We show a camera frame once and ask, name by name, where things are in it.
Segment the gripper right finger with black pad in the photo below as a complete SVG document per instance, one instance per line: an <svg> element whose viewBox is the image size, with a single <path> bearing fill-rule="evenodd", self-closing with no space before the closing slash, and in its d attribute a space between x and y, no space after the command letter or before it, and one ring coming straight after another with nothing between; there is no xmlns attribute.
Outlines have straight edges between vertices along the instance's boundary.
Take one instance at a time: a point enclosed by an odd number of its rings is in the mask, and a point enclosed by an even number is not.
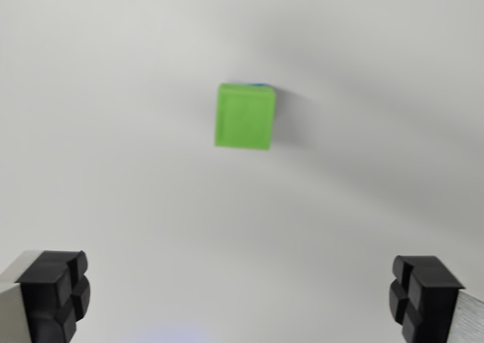
<svg viewBox="0 0 484 343"><path fill-rule="evenodd" d="M398 255L392 273L389 309L406 342L483 341L483 300L436 256Z"/></svg>

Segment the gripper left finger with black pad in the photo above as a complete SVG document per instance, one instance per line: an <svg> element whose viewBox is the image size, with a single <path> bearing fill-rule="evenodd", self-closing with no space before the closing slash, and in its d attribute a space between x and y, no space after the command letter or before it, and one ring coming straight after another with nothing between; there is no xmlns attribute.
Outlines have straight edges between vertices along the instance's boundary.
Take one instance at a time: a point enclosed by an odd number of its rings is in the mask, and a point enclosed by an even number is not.
<svg viewBox="0 0 484 343"><path fill-rule="evenodd" d="M83 251L27 250L1 272L1 341L72 341L91 288Z"/></svg>

